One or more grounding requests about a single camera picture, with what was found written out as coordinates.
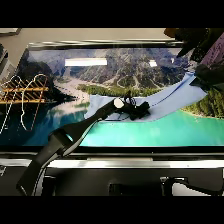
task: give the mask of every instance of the white wire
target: white wire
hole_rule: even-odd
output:
[[[19,80],[20,80],[19,83],[18,83],[18,85],[16,86],[16,88],[18,88],[20,82],[22,81],[21,78],[20,78],[18,75],[14,75],[14,76],[12,76],[12,78],[11,78],[8,82],[5,82],[5,83],[1,84],[0,86],[3,86],[3,85],[5,85],[5,84],[11,82],[11,80],[12,80],[14,77],[18,77]],[[5,126],[5,122],[6,122],[6,120],[7,120],[8,114],[9,114],[9,112],[10,112],[10,110],[11,110],[11,107],[12,107],[12,102],[10,103],[10,105],[9,105],[9,109],[8,109],[6,115],[5,115],[5,119],[4,119],[4,122],[3,122],[3,124],[2,124],[1,130],[0,130],[0,134],[2,133],[3,128],[4,128],[4,126]]]
[[[28,130],[27,130],[26,126],[25,126],[24,123],[23,123],[23,116],[25,115],[25,111],[24,111],[24,109],[23,109],[24,93],[25,93],[26,89],[27,89],[33,82],[36,81],[36,78],[37,78],[38,76],[44,76],[44,77],[47,77],[47,76],[44,75],[44,74],[38,74],[38,75],[34,76],[33,80],[31,80],[31,81],[29,82],[29,84],[26,86],[26,88],[22,91],[22,114],[21,114],[21,117],[20,117],[20,122],[21,122],[23,128],[24,128],[26,131],[28,131]]]

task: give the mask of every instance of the monitor screen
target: monitor screen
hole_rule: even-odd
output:
[[[196,66],[188,55],[176,58],[180,50],[26,50],[16,76],[1,80],[0,144],[46,145],[52,131],[84,119],[90,95],[123,97],[131,90],[133,97],[146,97],[180,82]],[[224,100],[213,91],[200,102],[155,121],[99,122],[81,145],[221,146],[222,117]]]

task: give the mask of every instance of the shoreline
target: shoreline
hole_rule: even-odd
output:
[[[206,116],[202,116],[202,115],[199,115],[199,114],[193,114],[192,112],[189,112],[189,111],[185,111],[185,110],[181,110],[180,111],[184,112],[184,113],[187,113],[191,116],[194,116],[194,117],[199,117],[199,118],[213,118],[213,119],[217,119],[217,120],[224,120],[224,118],[218,118],[218,117],[206,117]]]

